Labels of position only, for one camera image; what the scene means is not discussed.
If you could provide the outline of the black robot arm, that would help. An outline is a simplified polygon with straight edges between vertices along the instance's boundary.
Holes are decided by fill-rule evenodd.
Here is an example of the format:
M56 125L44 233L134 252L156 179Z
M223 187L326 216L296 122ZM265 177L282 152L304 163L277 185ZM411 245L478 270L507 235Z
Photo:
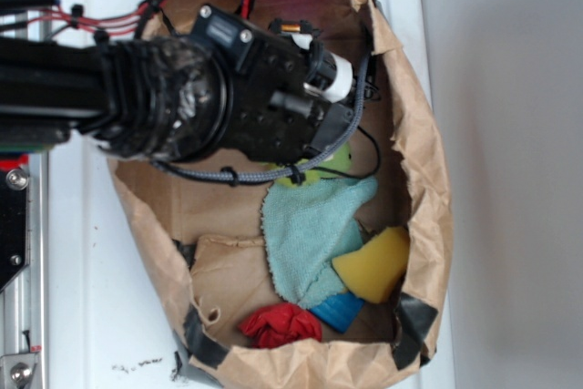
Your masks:
M274 21L269 30L204 5L186 35L90 47L3 38L1 150L36 151L72 131L119 159L193 162L222 148L294 163L344 142L352 65Z

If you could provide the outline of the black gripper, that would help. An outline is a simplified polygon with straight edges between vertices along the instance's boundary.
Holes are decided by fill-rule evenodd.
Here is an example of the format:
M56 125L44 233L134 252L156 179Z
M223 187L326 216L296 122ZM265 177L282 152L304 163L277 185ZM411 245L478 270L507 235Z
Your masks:
M263 30L204 5L189 40L210 52L191 160L230 148L252 161L293 164L323 153L354 121L353 66L304 20L275 19Z

